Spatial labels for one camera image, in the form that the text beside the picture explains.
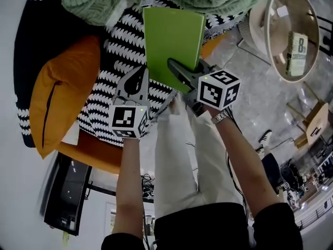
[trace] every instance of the orange pillow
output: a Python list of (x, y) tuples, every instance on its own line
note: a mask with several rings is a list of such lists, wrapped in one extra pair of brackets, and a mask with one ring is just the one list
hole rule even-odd
[(30, 127), (37, 151), (45, 158), (76, 120), (99, 71), (99, 38), (86, 36), (40, 71), (30, 101)]

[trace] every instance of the black shirt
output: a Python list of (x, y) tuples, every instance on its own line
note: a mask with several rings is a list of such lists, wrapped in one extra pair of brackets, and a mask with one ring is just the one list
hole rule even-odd
[[(255, 249), (303, 249), (302, 237), (286, 203), (260, 211), (254, 220)], [(250, 249), (243, 206), (218, 203), (185, 209), (156, 220), (157, 249)], [(102, 250), (145, 249), (125, 233), (105, 237)]]

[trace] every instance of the white pants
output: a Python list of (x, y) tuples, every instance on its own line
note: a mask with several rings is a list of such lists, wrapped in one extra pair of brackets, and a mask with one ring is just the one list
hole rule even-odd
[(199, 118), (190, 116), (195, 136), (198, 186), (194, 179), (186, 145), (185, 106), (176, 98), (158, 118), (155, 151), (155, 217), (201, 205), (234, 202), (242, 204), (226, 164), (226, 150), (208, 112)]

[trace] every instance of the black and white sneaker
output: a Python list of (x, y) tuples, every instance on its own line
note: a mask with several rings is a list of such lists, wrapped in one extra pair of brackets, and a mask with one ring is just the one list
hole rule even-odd
[(265, 133), (260, 137), (259, 139), (259, 143), (263, 146), (263, 147), (266, 147), (266, 146), (269, 146), (270, 144), (270, 139), (271, 139), (271, 136), (272, 136), (272, 131), (271, 130), (267, 130), (265, 131)]
[(258, 149), (255, 150), (257, 154), (259, 155), (260, 159), (263, 159), (265, 156), (264, 148), (260, 146)]

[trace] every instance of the white wall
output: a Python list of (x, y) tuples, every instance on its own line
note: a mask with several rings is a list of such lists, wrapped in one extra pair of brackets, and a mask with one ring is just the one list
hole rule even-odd
[[(79, 236), (70, 236), (68, 249), (90, 250), (100, 249), (106, 234), (106, 222), (110, 221), (106, 216), (107, 203), (116, 205), (116, 198), (107, 194), (91, 191), (89, 199), (84, 201)], [(145, 210), (153, 209), (153, 204), (145, 203)]]
[(4, 250), (60, 249), (62, 234), (39, 215), (52, 155), (24, 146), (16, 115), (14, 39), (25, 0), (0, 0), (0, 245)]

